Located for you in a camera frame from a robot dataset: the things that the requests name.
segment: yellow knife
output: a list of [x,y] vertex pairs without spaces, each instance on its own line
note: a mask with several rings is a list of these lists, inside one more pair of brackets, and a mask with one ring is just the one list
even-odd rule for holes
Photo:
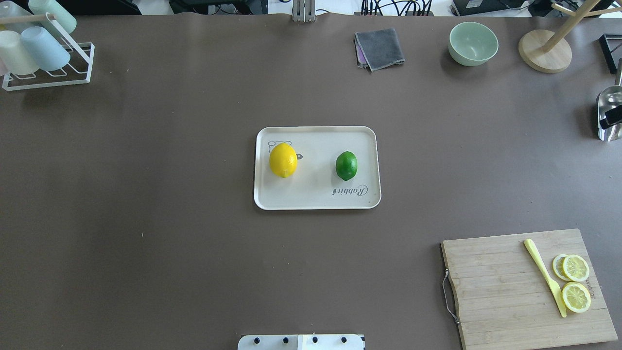
[[544,262],[542,261],[542,257],[540,256],[540,252],[538,252],[538,248],[536,248],[536,244],[531,239],[525,240],[525,247],[527,247],[527,251],[529,255],[534,259],[536,265],[542,272],[542,276],[544,276],[544,280],[549,285],[551,293],[553,293],[553,297],[555,298],[555,302],[557,303],[557,308],[559,309],[559,313],[562,314],[562,317],[566,317],[566,305],[562,300],[562,290],[559,288],[559,284],[553,280],[549,272],[546,270],[544,266]]

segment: green bowl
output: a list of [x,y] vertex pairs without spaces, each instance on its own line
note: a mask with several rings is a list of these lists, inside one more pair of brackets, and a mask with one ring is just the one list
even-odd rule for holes
[[475,22],[463,22],[449,33],[449,54],[462,65],[474,66],[497,53],[499,41],[490,28]]

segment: dark tabletop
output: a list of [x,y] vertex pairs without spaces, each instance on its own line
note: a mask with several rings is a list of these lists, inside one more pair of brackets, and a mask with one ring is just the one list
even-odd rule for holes
[[[614,81],[597,40],[622,21],[582,21],[570,67],[547,75],[518,41],[562,20],[476,20],[500,43],[479,67],[447,51],[462,18],[78,18],[91,83],[0,91],[0,348],[235,349],[315,332],[460,349],[440,242],[571,228],[620,335],[622,141],[594,128]],[[354,33],[388,27],[405,64],[359,69]],[[255,205],[257,132],[315,125],[375,131],[376,208]]]

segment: drying rack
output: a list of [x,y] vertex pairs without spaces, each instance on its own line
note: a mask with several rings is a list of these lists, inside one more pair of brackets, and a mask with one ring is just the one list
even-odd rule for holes
[[57,87],[62,85],[86,84],[91,81],[95,45],[92,42],[78,44],[58,23],[51,13],[36,16],[1,18],[0,24],[20,22],[49,22],[60,33],[61,46],[70,54],[69,63],[61,69],[48,72],[39,69],[30,75],[17,75],[8,72],[4,75],[2,88],[7,91],[30,88]]

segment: round wooden base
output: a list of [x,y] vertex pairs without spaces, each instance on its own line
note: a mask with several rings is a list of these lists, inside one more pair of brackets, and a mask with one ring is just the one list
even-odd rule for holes
[[518,42],[518,52],[531,68],[542,73],[559,73],[568,68],[572,60],[572,50],[564,39],[544,52],[542,46],[554,35],[545,29],[530,31]]

